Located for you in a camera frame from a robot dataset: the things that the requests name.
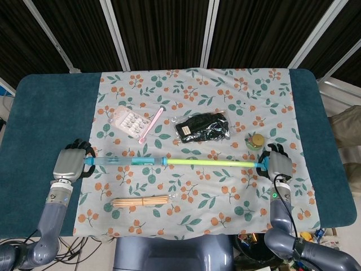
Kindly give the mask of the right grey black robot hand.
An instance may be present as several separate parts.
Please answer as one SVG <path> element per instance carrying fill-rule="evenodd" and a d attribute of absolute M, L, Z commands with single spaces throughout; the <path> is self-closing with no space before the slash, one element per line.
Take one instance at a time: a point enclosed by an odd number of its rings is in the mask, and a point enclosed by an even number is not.
<path fill-rule="evenodd" d="M 270 143 L 267 145 L 269 150 L 264 150 L 258 159 L 256 166 L 257 174 L 270 181 L 285 179 L 290 180 L 293 177 L 292 160 L 281 144 Z"/>

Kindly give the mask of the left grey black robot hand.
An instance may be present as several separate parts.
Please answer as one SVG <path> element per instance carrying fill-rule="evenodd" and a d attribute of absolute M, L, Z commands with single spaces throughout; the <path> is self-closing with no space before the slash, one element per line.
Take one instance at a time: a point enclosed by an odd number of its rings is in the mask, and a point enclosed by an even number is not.
<path fill-rule="evenodd" d="M 83 139 L 76 139 L 73 143 L 66 145 L 58 155 L 53 170 L 54 182 L 66 181 L 74 183 L 79 179 L 89 178 L 95 171 L 96 166 L 90 164 L 85 171 L 85 160 L 87 156 L 95 158 L 95 151 L 91 143 Z"/>

